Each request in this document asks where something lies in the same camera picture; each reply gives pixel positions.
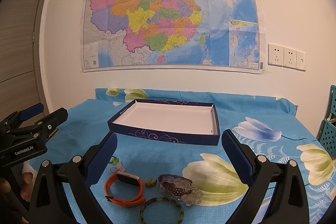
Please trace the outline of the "person's left hand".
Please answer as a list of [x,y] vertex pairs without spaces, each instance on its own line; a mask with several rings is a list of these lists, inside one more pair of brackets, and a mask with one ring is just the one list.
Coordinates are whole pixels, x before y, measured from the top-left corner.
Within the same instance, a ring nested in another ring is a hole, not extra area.
[[31,201],[31,196],[33,193],[33,188],[38,172],[33,169],[33,167],[25,161],[22,167],[22,179],[23,186],[21,187],[21,197],[27,201]]

